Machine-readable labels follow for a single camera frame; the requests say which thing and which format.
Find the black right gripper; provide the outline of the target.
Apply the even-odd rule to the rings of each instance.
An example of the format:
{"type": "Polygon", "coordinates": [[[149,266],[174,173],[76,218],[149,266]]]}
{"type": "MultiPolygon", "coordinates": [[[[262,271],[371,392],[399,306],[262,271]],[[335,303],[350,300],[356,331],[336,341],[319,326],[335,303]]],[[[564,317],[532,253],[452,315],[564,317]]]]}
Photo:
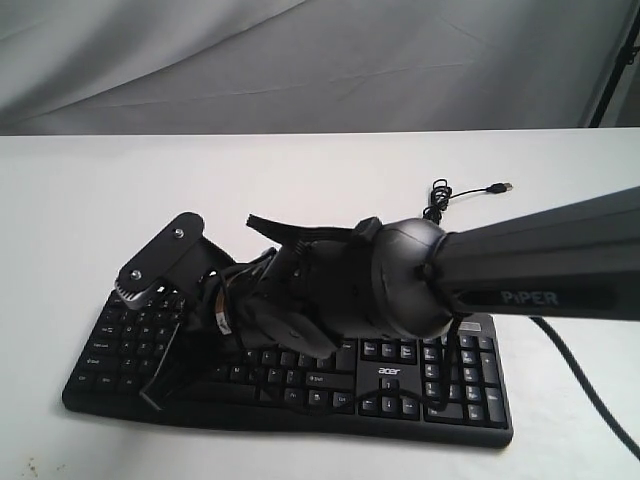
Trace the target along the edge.
{"type": "Polygon", "coordinates": [[[272,249],[252,262],[211,270],[197,306],[202,349],[183,345],[183,328],[177,324],[139,396],[162,411],[174,394],[214,368],[218,355],[243,349],[280,344],[313,358],[330,357],[343,336],[322,324],[319,308],[307,298],[308,271],[290,249],[272,249]]]}

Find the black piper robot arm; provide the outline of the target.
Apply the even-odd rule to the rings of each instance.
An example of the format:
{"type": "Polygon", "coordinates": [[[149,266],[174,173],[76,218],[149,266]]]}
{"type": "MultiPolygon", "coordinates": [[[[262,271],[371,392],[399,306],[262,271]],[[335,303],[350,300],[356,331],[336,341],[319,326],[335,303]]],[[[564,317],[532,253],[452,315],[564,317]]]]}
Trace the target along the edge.
{"type": "Polygon", "coordinates": [[[141,392],[155,409],[242,349],[279,344],[324,359],[348,337],[434,338],[475,313],[639,317],[634,188],[457,233],[422,218],[247,224],[273,242],[252,261],[233,261],[185,213],[121,271],[134,305],[170,287],[187,306],[141,392]]]}

